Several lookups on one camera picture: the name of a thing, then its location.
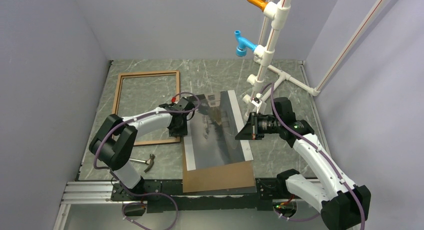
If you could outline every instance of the white wall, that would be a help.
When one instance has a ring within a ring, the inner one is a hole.
[[[306,60],[312,86],[375,1],[338,0]],[[423,2],[392,0],[315,99],[335,161],[371,191],[366,229],[424,229]]]
[[[0,229],[52,229],[108,61],[74,0],[0,0]]]
[[[263,22],[246,0],[76,1],[110,59],[237,58],[234,31],[257,43]],[[292,0],[275,57],[306,59],[336,1]]]

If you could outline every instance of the wooden frame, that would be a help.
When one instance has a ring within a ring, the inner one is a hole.
[[[176,78],[176,93],[180,92],[180,71],[140,71],[140,72],[125,72],[125,73],[119,73],[118,75],[118,81],[116,83],[116,91],[115,91],[115,98],[113,100],[113,107],[112,107],[112,114],[118,114],[119,110],[119,102],[121,99],[121,90],[122,90],[122,83],[124,79],[129,78],[144,78],[144,77],[159,77],[159,76],[173,76],[175,75]],[[134,143],[134,146],[146,146],[146,145],[156,145],[156,144],[172,144],[172,143],[179,143],[180,137],[176,137],[173,139],[163,139],[163,140],[149,140],[149,141],[136,141]]]

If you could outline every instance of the marble surface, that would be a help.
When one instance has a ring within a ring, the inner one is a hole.
[[[272,65],[286,71],[294,78],[305,81],[296,60],[274,60]],[[245,94],[251,92],[252,86],[246,82],[250,74],[257,74],[259,65],[252,59],[145,59],[115,60],[109,69],[103,93],[100,98],[89,141],[99,129],[105,118],[112,113],[116,84],[119,73],[143,71],[180,71],[180,90],[195,94],[215,93],[235,90],[242,115],[247,105],[242,101]],[[274,82],[277,75],[268,71],[265,82]],[[159,104],[169,102],[176,93],[175,76],[129,78],[123,81],[118,114],[120,117],[131,116],[150,111]],[[288,97],[297,119],[305,119],[321,139],[317,120],[312,106],[312,97],[291,82],[284,81],[275,91],[275,97]],[[266,114],[271,114],[271,104]],[[160,129],[141,137],[141,140],[168,138],[168,130]],[[250,141],[253,154],[253,171],[256,178],[274,178],[288,169],[297,169],[306,178],[315,177],[312,170],[290,146],[277,134],[267,135],[263,140]],[[155,154],[154,167],[144,173],[144,164],[133,163],[136,170],[145,179],[181,179],[182,178],[182,143],[136,146],[132,158],[147,159]],[[106,170],[93,168],[94,156],[87,151],[80,169],[80,180],[109,180],[111,175]]]

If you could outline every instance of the hammer head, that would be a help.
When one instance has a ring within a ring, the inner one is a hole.
[[[150,158],[146,161],[146,164],[148,165],[147,168],[144,170],[145,173],[147,173],[152,167],[153,164],[155,164],[155,155],[150,154]]]

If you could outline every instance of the claw hammer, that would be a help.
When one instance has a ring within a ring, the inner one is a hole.
[[[150,154],[150,158],[147,160],[140,160],[140,159],[135,159],[135,158],[130,158],[129,160],[135,163],[139,163],[139,164],[146,164],[148,165],[147,168],[144,170],[145,173],[147,173],[152,167],[153,164],[155,164],[155,155],[154,154]]]

